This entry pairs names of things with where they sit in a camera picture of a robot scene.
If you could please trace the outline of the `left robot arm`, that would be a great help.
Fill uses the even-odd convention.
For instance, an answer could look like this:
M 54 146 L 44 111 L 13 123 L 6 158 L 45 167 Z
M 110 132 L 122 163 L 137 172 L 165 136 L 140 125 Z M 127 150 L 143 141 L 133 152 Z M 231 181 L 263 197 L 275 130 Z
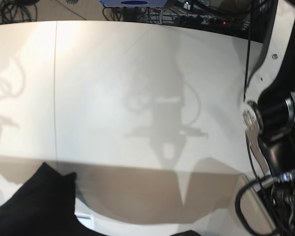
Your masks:
M 265 201 L 280 236 L 295 236 L 295 0 L 273 0 L 261 54 L 245 82 L 242 119 L 249 147 L 271 180 Z

